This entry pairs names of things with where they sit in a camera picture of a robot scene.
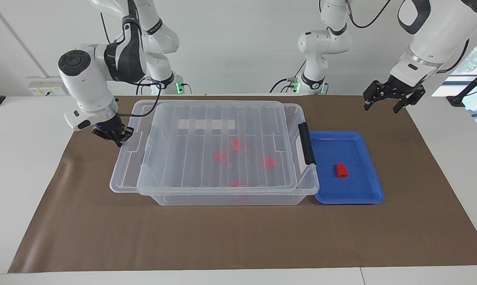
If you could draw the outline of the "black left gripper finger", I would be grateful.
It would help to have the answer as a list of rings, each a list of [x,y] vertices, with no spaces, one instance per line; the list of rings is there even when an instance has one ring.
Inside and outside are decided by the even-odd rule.
[[[398,101],[396,105],[394,105],[394,114],[397,114],[402,108],[405,108],[408,105],[411,105],[410,98],[402,97],[402,99],[400,99],[400,101]]]
[[[364,110],[369,110],[373,103],[377,102],[377,96],[380,93],[379,81],[373,81],[364,91]]]

